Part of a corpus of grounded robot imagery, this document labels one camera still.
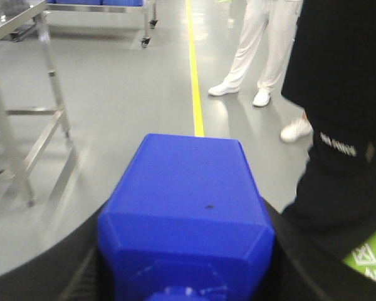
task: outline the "white shoe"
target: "white shoe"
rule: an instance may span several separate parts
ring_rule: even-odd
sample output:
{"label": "white shoe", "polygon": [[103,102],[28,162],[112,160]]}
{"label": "white shoe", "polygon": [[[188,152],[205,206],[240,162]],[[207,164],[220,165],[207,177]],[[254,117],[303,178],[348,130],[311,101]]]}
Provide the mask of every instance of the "white shoe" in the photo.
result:
{"label": "white shoe", "polygon": [[256,94],[253,99],[253,105],[255,107],[264,107],[267,106],[270,102],[270,92],[265,89],[260,89],[258,94]]}
{"label": "white shoe", "polygon": [[281,130],[280,139],[283,142],[290,143],[300,137],[309,135],[310,133],[312,133],[311,124],[307,119],[300,117]]}
{"label": "white shoe", "polygon": [[209,95],[212,96],[221,96],[228,93],[237,93],[239,91],[239,87],[233,88],[230,87],[228,83],[222,82],[220,85],[211,87],[208,91]]}

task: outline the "black jacket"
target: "black jacket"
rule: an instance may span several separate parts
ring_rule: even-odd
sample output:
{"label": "black jacket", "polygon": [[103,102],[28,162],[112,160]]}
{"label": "black jacket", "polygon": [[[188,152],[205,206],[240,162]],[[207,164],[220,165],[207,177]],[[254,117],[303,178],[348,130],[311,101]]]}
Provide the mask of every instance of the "black jacket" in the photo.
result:
{"label": "black jacket", "polygon": [[376,0],[305,0],[282,94],[376,139]]}

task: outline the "white pants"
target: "white pants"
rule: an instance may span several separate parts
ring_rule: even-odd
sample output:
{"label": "white pants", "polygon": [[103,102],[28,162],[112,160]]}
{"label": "white pants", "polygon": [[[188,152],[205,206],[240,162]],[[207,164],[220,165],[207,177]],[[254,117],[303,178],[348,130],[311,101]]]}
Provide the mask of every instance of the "white pants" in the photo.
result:
{"label": "white pants", "polygon": [[285,71],[283,66],[295,37],[302,1],[247,0],[243,29],[230,73],[224,79],[233,87],[241,86],[255,56],[262,35],[269,31],[269,55],[258,88],[272,91]]}

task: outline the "stainless steel table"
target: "stainless steel table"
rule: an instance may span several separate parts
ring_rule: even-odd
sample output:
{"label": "stainless steel table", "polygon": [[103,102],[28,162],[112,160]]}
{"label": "stainless steel table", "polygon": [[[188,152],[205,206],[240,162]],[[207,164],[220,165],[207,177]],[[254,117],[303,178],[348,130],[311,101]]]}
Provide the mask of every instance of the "stainless steel table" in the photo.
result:
{"label": "stainless steel table", "polygon": [[[149,7],[152,7],[153,18],[149,22]],[[87,4],[48,4],[52,11],[78,11],[101,13],[137,13],[144,14],[145,36],[141,39],[142,47],[146,48],[150,41],[149,26],[154,29],[157,24],[156,0],[146,0],[143,6],[113,6],[113,5],[87,5]]]}
{"label": "stainless steel table", "polygon": [[[8,19],[2,16],[0,19],[0,39],[19,28],[22,24],[33,19],[38,30],[38,37],[43,45],[44,57],[47,64],[48,76],[55,96],[55,107],[53,108],[12,108],[5,109],[0,95],[0,135],[4,144],[5,155],[9,160],[9,167],[14,174],[14,181],[19,187],[20,193],[27,200],[29,205],[34,204],[34,193],[29,181],[29,175],[44,149],[48,145],[57,127],[61,124],[65,135],[69,138],[70,125],[66,114],[63,96],[61,94],[55,66],[50,50],[50,35],[45,20],[44,11],[47,8],[46,0],[28,0],[29,8],[21,14]],[[8,115],[51,115],[51,119],[42,131],[38,140],[30,150],[25,159],[18,151],[17,143],[10,126]]]}

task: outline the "blue plastic object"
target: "blue plastic object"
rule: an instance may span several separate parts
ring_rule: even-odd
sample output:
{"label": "blue plastic object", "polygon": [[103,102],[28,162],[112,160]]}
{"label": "blue plastic object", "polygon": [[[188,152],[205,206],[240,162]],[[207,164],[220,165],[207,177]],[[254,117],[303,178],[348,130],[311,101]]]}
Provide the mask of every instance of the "blue plastic object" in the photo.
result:
{"label": "blue plastic object", "polygon": [[[149,134],[98,220],[116,301],[248,300],[273,238],[242,147],[230,139]],[[192,293],[176,293],[181,287]]]}
{"label": "blue plastic object", "polygon": [[56,0],[56,4],[90,4],[101,5],[102,0]]}
{"label": "blue plastic object", "polygon": [[144,0],[103,0],[103,5],[143,6]]}

